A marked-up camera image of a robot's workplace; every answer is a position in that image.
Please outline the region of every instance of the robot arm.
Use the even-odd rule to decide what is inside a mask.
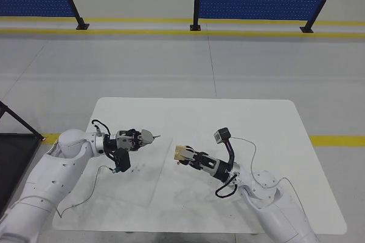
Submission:
[[[275,243],[319,242],[304,212],[286,191],[277,186],[277,180],[271,173],[262,171],[251,174],[234,162],[228,129],[218,130],[214,137],[217,143],[226,145],[228,162],[212,158],[205,152],[197,152],[189,146],[177,146],[175,159],[222,181],[224,185],[216,190],[216,196],[225,198],[238,191]],[[232,193],[219,195],[219,191],[226,186],[233,188]]]
[[[44,222],[73,190],[90,158],[106,155],[115,163],[115,169],[110,169],[113,173],[124,172],[130,168],[128,152],[151,144],[157,137],[148,130],[135,129],[110,134],[106,126],[105,134],[94,126],[96,132],[71,129],[62,133],[37,163],[20,200],[1,219],[0,242],[36,242]]]

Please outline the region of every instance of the gray floor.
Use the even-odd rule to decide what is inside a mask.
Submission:
[[[289,99],[310,135],[365,135],[365,40],[0,36],[0,99],[39,131],[86,129],[101,97]],[[24,129],[4,117],[0,131]],[[343,236],[320,238],[365,242],[365,148],[316,153],[348,225]],[[266,235],[55,231],[51,219],[39,238],[109,241],[270,242]]]

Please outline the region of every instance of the white table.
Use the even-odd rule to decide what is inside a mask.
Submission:
[[[146,184],[143,176],[133,185],[137,191],[150,191],[148,205],[136,205],[95,193],[87,203],[68,210],[62,219],[55,215],[53,226],[57,230],[263,233],[237,194],[228,199],[215,197],[214,191],[221,186],[219,181],[203,171],[177,165],[173,160],[175,145],[190,145],[227,160],[226,148],[215,143],[213,133],[228,127],[232,136],[256,143],[254,170],[266,169],[277,178],[287,176],[292,181],[315,233],[344,234],[347,231],[330,185],[291,101],[101,98],[93,112],[94,118],[103,121],[113,132],[144,128],[154,134],[170,136],[173,141],[170,147],[164,148],[167,157],[159,178],[155,173],[154,190],[143,190],[141,185]],[[87,131],[93,130],[89,124]],[[156,142],[149,146],[156,148]],[[231,144],[235,161],[248,169],[253,147],[239,140],[231,140]],[[146,156],[140,151],[135,154],[136,159]],[[93,163],[113,164],[106,157],[89,161],[71,195],[60,204],[61,210],[85,198],[86,194],[75,198],[76,191],[87,190],[89,193],[95,173]],[[286,182],[282,185],[296,198]],[[102,187],[96,187],[96,191],[106,194],[106,191],[120,186],[123,186],[121,182],[118,185],[104,183]],[[131,193],[135,192],[127,191],[126,195],[129,197]]]

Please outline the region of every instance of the blue safety fence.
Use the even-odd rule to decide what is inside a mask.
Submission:
[[[195,0],[191,30],[203,19],[268,19],[315,22],[326,0]],[[312,32],[311,26],[303,32]]]
[[[74,17],[68,0],[0,0],[0,16]]]

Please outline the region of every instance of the fence base plate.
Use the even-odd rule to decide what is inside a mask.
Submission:
[[[190,31],[200,31],[200,25],[194,26],[193,24],[190,25]]]
[[[306,29],[304,26],[300,27],[300,29],[302,30],[303,33],[314,33],[314,31],[312,31],[312,29]]]

